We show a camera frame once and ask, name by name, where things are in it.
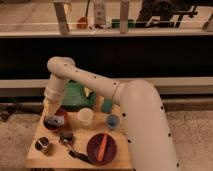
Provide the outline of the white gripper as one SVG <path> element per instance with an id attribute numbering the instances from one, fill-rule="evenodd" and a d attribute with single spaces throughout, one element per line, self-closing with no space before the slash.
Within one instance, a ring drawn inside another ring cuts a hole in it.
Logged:
<path id="1" fill-rule="evenodd" d="M 46 99 L 48 99 L 51 103 L 53 104 L 53 116 L 55 116 L 55 114 L 57 113 L 57 111 L 60 109 L 61 107 L 61 102 L 63 97 L 64 97 L 64 92 L 61 90 L 54 90 L 51 89 L 49 87 L 45 88 L 44 91 L 44 96 Z M 50 103 L 48 100 L 44 100 L 43 105 L 44 105 L 44 109 L 43 112 L 46 116 L 51 116 L 51 111 L 50 111 Z"/>

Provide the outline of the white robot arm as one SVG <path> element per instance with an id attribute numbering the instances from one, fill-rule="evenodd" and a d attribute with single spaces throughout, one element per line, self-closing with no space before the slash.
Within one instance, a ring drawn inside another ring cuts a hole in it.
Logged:
<path id="1" fill-rule="evenodd" d="M 50 79 L 44 91 L 45 115 L 59 109 L 66 84 L 78 82 L 120 106 L 136 171 L 181 171 L 166 112 L 153 84 L 142 79 L 122 82 L 91 73 L 77 68 L 69 57 L 52 57 L 47 68 Z"/>

